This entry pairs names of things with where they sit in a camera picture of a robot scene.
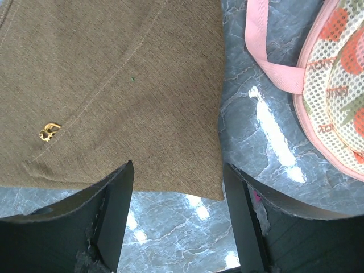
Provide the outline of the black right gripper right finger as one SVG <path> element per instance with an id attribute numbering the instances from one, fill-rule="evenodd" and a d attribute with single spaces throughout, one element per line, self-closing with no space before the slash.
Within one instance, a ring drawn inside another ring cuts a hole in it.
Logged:
<path id="1" fill-rule="evenodd" d="M 233 272 L 363 272 L 363 217 L 306 220 L 257 201 L 235 166 L 224 183 L 239 268 Z"/>

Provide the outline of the gold ornate spoon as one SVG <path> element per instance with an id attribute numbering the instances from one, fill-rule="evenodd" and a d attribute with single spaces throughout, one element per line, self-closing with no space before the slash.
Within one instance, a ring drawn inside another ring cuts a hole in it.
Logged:
<path id="1" fill-rule="evenodd" d="M 42 141 L 49 142 L 52 137 L 61 129 L 61 125 L 57 123 L 46 124 L 39 132 L 39 138 Z"/>

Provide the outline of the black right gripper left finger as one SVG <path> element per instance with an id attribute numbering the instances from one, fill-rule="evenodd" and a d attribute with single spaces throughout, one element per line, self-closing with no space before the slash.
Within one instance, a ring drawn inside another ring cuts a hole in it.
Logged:
<path id="1" fill-rule="evenodd" d="M 1 272 L 116 272 L 133 182 L 129 161 L 59 202 L 1 218 Z"/>

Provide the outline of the brown cloth napkin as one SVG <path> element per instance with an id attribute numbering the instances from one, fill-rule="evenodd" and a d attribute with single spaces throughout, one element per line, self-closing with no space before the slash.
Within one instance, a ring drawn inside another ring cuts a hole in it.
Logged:
<path id="1" fill-rule="evenodd" d="M 220 1 L 2 1 L 1 185 L 222 200 L 224 53 Z"/>

